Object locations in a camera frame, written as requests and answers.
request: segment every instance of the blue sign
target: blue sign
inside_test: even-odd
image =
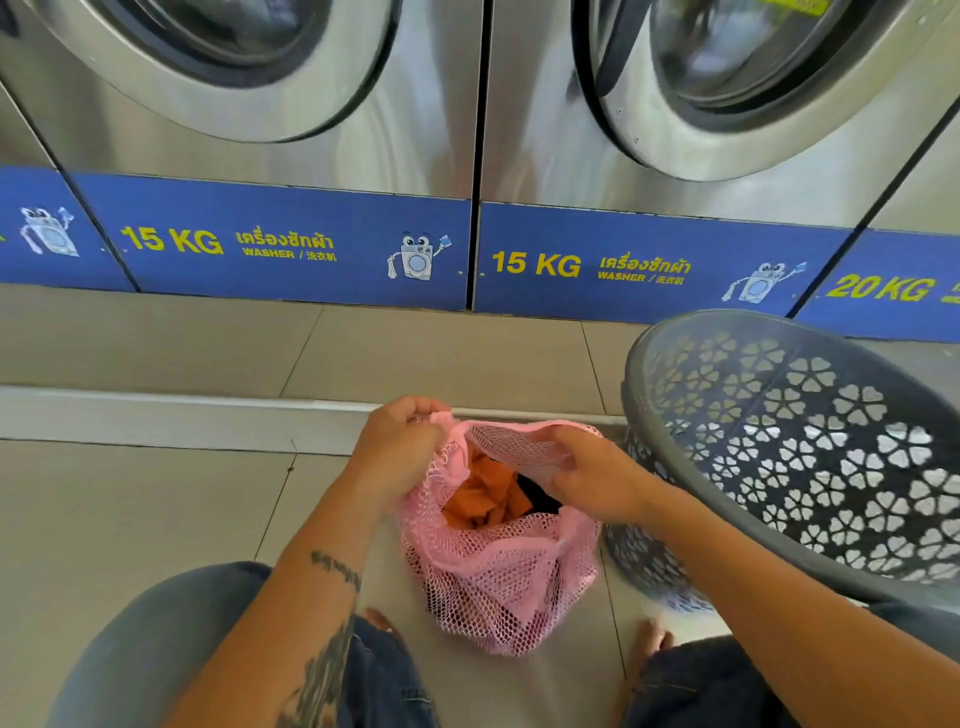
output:
[[[467,304],[469,200],[99,174],[76,180],[145,291]]]
[[[133,291],[57,170],[0,166],[0,281]]]
[[[475,309],[646,324],[700,308],[783,316],[849,233],[484,203]]]
[[[960,342],[960,236],[864,231],[797,321],[848,336]]]

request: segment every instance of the denim pants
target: denim pants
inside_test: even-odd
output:
[[[236,563],[167,579],[135,599],[74,666],[48,728],[155,728],[260,591],[270,568]],[[960,617],[885,604],[872,611],[960,662]],[[429,694],[399,640],[354,623],[340,728],[437,728]],[[492,725],[500,721],[491,717]],[[732,637],[655,655],[624,728],[796,728]]]

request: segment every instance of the forearm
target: forearm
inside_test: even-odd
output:
[[[338,479],[183,695],[167,728],[333,726],[381,509]]]
[[[939,726],[960,714],[960,666],[790,566],[693,497],[654,485],[638,483],[651,494],[639,520],[656,523],[655,535],[805,728]]]

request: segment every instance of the forearm tattoo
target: forearm tattoo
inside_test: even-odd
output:
[[[337,571],[341,576],[344,577],[346,581],[355,592],[360,591],[360,574],[351,569],[342,561],[337,561],[335,558],[330,556],[328,553],[323,551],[312,551],[310,553],[310,560],[314,563],[315,566],[320,567],[326,571]]]
[[[276,728],[335,728],[340,687],[350,637],[353,635],[353,613],[340,625],[329,642],[303,671],[303,687],[287,698],[276,720]]]

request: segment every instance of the person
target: person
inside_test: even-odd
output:
[[[437,726],[396,630],[379,612],[354,610],[375,529],[444,440],[439,425],[421,418],[446,409],[405,397],[373,412],[343,473],[272,570],[207,567],[135,600],[74,667],[49,728]],[[550,494],[666,542],[732,630],[733,638],[676,647],[644,625],[616,718],[622,725],[956,722],[960,618],[860,608],[609,440],[563,426],[541,437],[572,455]],[[891,615],[906,627],[883,619]]]

